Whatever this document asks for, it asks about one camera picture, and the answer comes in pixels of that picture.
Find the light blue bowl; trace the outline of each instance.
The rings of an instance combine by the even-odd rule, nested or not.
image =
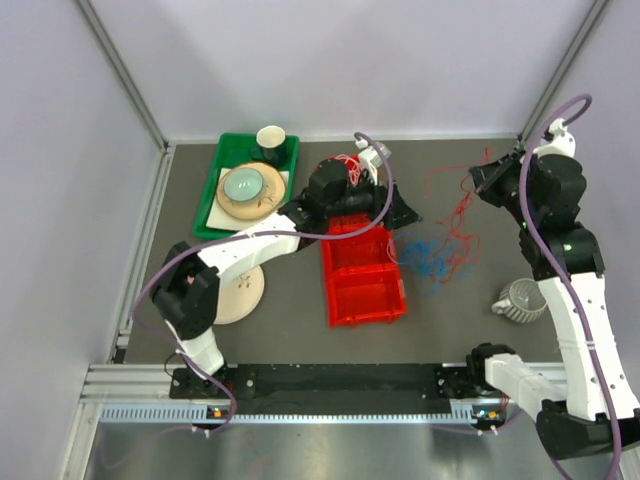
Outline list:
[[[260,172],[253,168],[239,168],[231,172],[224,181],[223,189],[234,202],[248,202],[256,198],[264,186]]]

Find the beige plate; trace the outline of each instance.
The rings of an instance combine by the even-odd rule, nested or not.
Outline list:
[[[220,290],[218,313],[214,325],[227,325],[249,315],[264,293],[264,273],[254,267],[237,276]]]
[[[253,168],[260,172],[264,179],[262,192],[253,200],[248,202],[234,202],[224,193],[224,182],[231,172],[241,168]],[[273,212],[284,199],[287,186],[280,173],[271,165],[262,162],[250,162],[240,165],[228,172],[218,184],[216,190],[216,200],[225,212],[241,220],[257,220]]]

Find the white ribbed mug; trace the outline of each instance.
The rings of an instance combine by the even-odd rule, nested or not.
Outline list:
[[[517,323],[537,320],[547,308],[538,284],[530,278],[521,278],[505,286],[500,299],[491,305],[494,313],[505,315]]]

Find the black wire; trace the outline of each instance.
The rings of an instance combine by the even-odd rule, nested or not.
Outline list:
[[[168,364],[168,363],[169,363],[169,361],[170,361],[173,357],[175,357],[176,355],[178,355],[178,352],[172,352],[172,353],[171,353],[171,355],[169,355],[169,356],[167,357],[167,359],[164,361],[164,365],[163,365],[163,367],[162,367],[162,368],[164,369],[164,373],[166,373],[167,375],[169,375],[169,378],[171,378],[171,379],[173,379],[173,375],[171,375],[171,374],[169,373],[169,371],[167,370],[167,364]]]

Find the green tray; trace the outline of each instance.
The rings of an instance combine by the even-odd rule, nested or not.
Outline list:
[[[285,201],[291,199],[293,192],[293,177],[296,171],[296,163],[298,162],[298,150],[300,149],[300,139],[293,135],[287,135],[285,140],[289,158],[287,162],[280,167],[280,171],[289,171],[289,184],[287,185],[287,193]],[[249,150],[256,145],[255,133],[223,133],[216,148],[216,154],[213,157],[213,164],[209,171],[207,184],[204,187],[202,200],[196,214],[196,221],[193,224],[193,234],[203,240],[215,240],[217,238],[230,237],[236,232],[230,230],[221,230],[219,228],[207,227],[207,219],[213,199],[216,195],[216,188],[220,180],[220,171],[223,168],[235,168],[243,163],[251,162]]]

